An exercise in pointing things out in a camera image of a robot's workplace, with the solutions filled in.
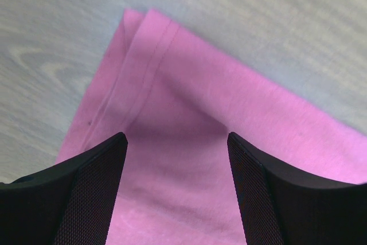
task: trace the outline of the folded cloth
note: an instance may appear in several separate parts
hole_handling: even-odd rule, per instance
[[[245,244],[231,131],[310,173],[367,181],[367,137],[154,10],[125,11],[57,162],[119,131],[109,245]]]

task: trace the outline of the fabric fold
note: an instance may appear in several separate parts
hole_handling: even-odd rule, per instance
[[[245,244],[227,135],[367,181],[367,138],[155,10],[127,10],[57,157],[129,141],[107,244]]]

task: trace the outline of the wooden surface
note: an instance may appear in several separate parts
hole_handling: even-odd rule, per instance
[[[0,0],[0,181],[50,166],[126,7],[155,7],[367,134],[367,0]]]

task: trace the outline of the wood grain pattern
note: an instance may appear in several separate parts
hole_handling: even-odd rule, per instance
[[[155,7],[367,134],[367,0],[0,0],[0,181],[50,166],[126,7]]]

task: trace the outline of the wooden table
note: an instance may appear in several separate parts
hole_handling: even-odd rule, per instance
[[[155,7],[367,134],[367,0],[0,0],[0,181],[53,164],[126,7]]]

